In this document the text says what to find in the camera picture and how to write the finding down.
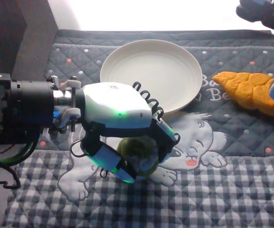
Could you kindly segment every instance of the blue light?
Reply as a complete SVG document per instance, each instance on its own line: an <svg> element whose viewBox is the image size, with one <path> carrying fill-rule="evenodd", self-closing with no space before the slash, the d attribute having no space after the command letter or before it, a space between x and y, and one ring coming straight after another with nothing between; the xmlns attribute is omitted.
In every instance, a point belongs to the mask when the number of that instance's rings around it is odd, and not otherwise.
<svg viewBox="0 0 274 228"><path fill-rule="evenodd" d="M54 111L53 112L53 117L58 117L60 115L60 111Z"/></svg>

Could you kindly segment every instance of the cartoon dog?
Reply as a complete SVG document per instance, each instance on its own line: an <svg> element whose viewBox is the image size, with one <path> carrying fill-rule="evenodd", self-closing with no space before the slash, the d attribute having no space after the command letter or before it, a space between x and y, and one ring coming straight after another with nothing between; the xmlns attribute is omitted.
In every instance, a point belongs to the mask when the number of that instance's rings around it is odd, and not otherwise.
<svg viewBox="0 0 274 228"><path fill-rule="evenodd" d="M217 153L226 142L227 136L222 132L214 132L207 122L208 114L188 114L178 112L165 118L165 121L174 132L181 135L180 142L172 150L170 157L159 164L157 170L150 175L150 180L171 186L177 180L177 171L196 169L201 163L204 166L213 165L222 167L227 164L225 158ZM68 143L71 145L76 140L83 138L85 131L81 125L76 127L76 133L70 133ZM107 144L117 148L120 138L107 138ZM73 146L77 155L80 144ZM98 166L93 164L88 157L77 158L70 155L73 168L63 174L58 181L59 189L67 196L70 202L84 200L88 196L87 180L94 175Z"/></svg>

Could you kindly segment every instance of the robotic hand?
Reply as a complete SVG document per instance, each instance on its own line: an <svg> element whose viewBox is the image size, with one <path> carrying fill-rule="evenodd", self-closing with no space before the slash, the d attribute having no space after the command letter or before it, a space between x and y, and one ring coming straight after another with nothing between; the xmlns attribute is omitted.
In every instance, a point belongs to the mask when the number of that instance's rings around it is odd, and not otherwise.
<svg viewBox="0 0 274 228"><path fill-rule="evenodd" d="M140 88L139 82L132 87L121 83L96 83L81 88L76 77L62 85L56 76L46 82L0 77L0 144L26 143L18 155L0 160L0 167L9 169L28 158L44 128L65 133L67 125L75 131L75 124L81 123L86 135L73 143L71 153L76 157L88 156L98 166L133 183L136 178L133 166L100 141L100 135L147 135L156 141L159 163L180 140L180 136L162 120L163 109L158 101L149 99L148 91L139 93ZM77 143L80 143L83 155L73 153L72 148ZM19 180L15 180L16 186L7 186L3 182L4 187L19 188Z"/></svg>
<svg viewBox="0 0 274 228"><path fill-rule="evenodd" d="M273 0L240 0L236 13L245 20L261 21L264 26L274 29Z"/></svg>

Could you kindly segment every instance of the quilted mat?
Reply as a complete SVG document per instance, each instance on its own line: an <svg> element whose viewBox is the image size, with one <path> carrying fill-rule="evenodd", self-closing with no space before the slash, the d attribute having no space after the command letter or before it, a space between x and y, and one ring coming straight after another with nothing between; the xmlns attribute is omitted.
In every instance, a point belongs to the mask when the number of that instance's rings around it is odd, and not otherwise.
<svg viewBox="0 0 274 228"><path fill-rule="evenodd" d="M222 71L274 77L274 36L259 31L81 32L61 30L45 80L77 76L99 82L100 69L118 47L161 39L189 51L203 80L194 101L166 122L181 135L169 159L148 180L127 184L69 145L85 135L43 134L37 150L16 168L6 227L274 227L274 118L229 99L212 76ZM102 138L112 147L119 139Z"/></svg>

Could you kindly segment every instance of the toy croissant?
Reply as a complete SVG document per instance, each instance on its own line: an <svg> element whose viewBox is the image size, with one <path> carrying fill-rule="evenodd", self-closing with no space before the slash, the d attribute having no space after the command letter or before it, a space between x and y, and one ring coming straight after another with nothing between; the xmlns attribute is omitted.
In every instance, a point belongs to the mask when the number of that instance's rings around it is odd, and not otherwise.
<svg viewBox="0 0 274 228"><path fill-rule="evenodd" d="M274 116L274 100L269 88L274 78L266 74L221 72L213 76L218 83L240 106Z"/></svg>

